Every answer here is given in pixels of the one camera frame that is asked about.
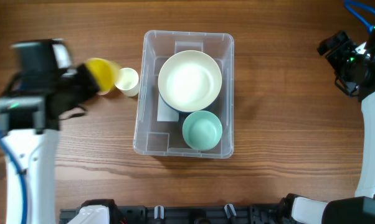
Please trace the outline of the blue bowl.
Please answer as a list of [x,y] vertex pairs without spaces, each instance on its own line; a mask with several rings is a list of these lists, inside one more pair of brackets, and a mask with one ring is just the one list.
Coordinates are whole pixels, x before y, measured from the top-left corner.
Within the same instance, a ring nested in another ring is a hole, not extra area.
[[170,108],[182,113],[192,113],[210,107],[218,99],[220,92],[163,91],[159,95]]

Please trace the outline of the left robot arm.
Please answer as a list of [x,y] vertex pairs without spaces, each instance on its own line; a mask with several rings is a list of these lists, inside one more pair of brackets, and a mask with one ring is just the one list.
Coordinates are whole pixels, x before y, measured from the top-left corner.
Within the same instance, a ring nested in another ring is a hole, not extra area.
[[6,223],[55,223],[55,154],[61,115],[100,87],[83,63],[73,65],[62,39],[12,45],[20,63],[0,94],[0,148],[7,172]]

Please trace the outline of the teal green small bowl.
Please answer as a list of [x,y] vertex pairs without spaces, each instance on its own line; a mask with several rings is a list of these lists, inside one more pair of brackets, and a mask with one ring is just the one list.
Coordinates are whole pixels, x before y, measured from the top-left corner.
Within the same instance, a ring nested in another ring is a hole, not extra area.
[[222,137],[220,119],[209,111],[195,111],[183,122],[183,139],[198,151],[208,151],[216,147]]

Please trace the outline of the beige bowl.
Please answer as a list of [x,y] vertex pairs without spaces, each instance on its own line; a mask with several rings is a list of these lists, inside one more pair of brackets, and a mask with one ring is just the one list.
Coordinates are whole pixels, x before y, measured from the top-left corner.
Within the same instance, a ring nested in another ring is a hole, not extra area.
[[222,72],[204,52],[185,50],[171,56],[161,67],[158,90],[188,93],[221,92]]

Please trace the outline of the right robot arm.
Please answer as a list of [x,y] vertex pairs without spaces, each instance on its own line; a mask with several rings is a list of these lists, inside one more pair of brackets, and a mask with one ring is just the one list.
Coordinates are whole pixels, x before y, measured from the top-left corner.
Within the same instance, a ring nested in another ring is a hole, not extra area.
[[375,223],[375,25],[361,45],[339,31],[322,41],[317,51],[335,71],[335,85],[361,104],[361,176],[353,198],[322,202],[289,194],[280,201],[277,218],[295,223]]

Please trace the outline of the cream cup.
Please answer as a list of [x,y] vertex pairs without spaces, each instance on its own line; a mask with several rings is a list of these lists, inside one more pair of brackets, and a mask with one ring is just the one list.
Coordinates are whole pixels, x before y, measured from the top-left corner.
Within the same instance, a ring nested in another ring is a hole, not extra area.
[[139,75],[132,68],[121,68],[115,86],[126,96],[134,97],[139,93]]

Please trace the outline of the pink cup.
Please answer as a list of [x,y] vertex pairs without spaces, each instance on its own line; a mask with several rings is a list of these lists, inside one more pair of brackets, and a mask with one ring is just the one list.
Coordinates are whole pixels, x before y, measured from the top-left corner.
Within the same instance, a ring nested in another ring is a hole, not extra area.
[[111,90],[106,90],[106,91],[99,91],[97,93],[97,95],[100,95],[100,96],[103,96],[103,95],[107,95]]

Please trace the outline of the yellow cup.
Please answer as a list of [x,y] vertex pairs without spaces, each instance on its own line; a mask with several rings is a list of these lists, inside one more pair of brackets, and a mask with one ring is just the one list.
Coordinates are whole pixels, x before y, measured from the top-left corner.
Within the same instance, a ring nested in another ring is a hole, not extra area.
[[121,69],[119,64],[102,58],[90,58],[85,65],[97,81],[99,91],[113,90],[116,78]]

